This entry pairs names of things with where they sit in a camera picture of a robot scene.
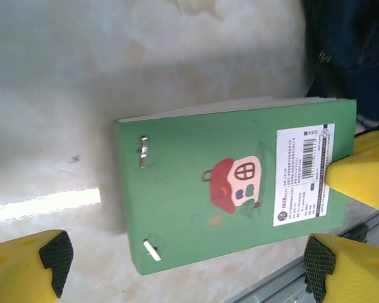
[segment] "green notebook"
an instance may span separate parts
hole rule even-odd
[[[340,226],[348,198],[324,178],[355,119],[353,100],[251,98],[115,121],[138,272]]]

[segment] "dark blue fabric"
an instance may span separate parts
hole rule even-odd
[[[309,97],[357,99],[379,121],[379,0],[303,0],[306,51],[315,80]]]

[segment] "barcode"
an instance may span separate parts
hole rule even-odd
[[[302,179],[313,177],[313,150],[316,139],[303,140]]]

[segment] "small logo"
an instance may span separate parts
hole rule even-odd
[[[327,138],[328,137],[328,129],[327,128],[323,129],[322,136],[323,136],[323,138]]]
[[[279,213],[278,215],[278,220],[280,221],[284,221],[286,218],[288,217],[288,214],[286,211],[282,211]]]

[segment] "marble surface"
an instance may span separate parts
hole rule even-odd
[[[222,302],[299,256],[305,237],[138,276],[110,122],[302,96],[303,39],[295,0],[0,1],[0,242],[67,230],[60,302]]]

